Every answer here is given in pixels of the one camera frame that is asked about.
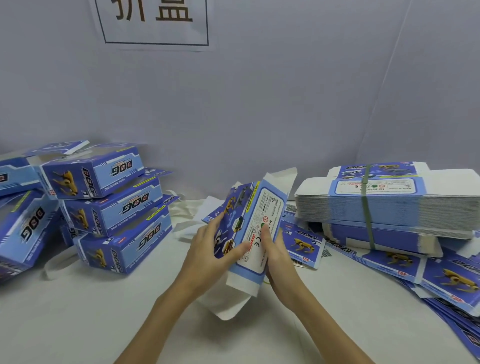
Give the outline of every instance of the paper sign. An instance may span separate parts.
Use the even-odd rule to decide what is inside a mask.
[[[212,0],[89,0],[105,44],[120,49],[208,50]]]

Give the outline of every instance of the wall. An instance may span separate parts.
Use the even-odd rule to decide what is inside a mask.
[[[480,2],[413,0],[358,162],[480,172]]]
[[[217,1],[212,52],[105,49],[86,0],[0,12],[0,151],[146,143],[190,198],[352,163],[408,0]]]

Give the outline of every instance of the white table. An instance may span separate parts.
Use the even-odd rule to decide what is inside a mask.
[[[113,363],[174,280],[189,248],[172,234],[128,277],[85,267],[47,281],[27,271],[0,287],[0,363]],[[377,363],[477,361],[450,328],[396,282],[330,249],[313,294]],[[302,324],[264,284],[230,321],[192,304],[159,363],[322,363]]]

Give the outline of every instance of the green band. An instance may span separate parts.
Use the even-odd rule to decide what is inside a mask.
[[[368,164],[367,168],[365,168],[365,175],[361,180],[361,204],[363,207],[363,214],[365,215],[365,223],[367,224],[367,232],[368,232],[368,239],[370,243],[370,249],[375,249],[375,240],[373,239],[373,231],[372,231],[372,216],[370,214],[370,209],[368,208],[368,199],[367,199],[367,183],[368,183],[368,176],[370,174],[370,167],[371,165]]]

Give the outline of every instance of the forearm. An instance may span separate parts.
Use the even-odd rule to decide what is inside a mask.
[[[295,314],[328,364],[373,364],[308,289],[298,302]]]
[[[155,364],[190,298],[171,286],[157,300],[144,324],[114,364]]]

